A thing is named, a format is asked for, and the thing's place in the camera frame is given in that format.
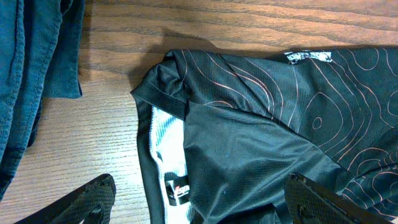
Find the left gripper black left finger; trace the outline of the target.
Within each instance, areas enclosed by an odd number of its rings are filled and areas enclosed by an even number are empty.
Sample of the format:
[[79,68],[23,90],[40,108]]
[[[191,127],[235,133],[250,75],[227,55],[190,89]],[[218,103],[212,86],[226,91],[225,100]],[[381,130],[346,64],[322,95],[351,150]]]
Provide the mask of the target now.
[[116,198],[113,176],[101,174],[17,224],[108,224]]

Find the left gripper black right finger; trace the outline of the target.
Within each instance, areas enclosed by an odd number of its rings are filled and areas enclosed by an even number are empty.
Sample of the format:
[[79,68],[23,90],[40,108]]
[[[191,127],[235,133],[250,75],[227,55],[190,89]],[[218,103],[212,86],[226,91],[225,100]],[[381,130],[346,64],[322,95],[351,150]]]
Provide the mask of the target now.
[[285,201],[294,223],[388,224],[324,186],[291,173],[284,186]]

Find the black jersey with orange lines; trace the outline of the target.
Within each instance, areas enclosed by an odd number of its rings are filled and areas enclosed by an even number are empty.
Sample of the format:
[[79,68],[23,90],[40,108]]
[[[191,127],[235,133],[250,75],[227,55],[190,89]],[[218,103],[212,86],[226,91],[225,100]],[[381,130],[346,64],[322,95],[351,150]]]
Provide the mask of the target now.
[[152,223],[291,223],[293,172],[397,218],[397,49],[171,50],[132,91]]

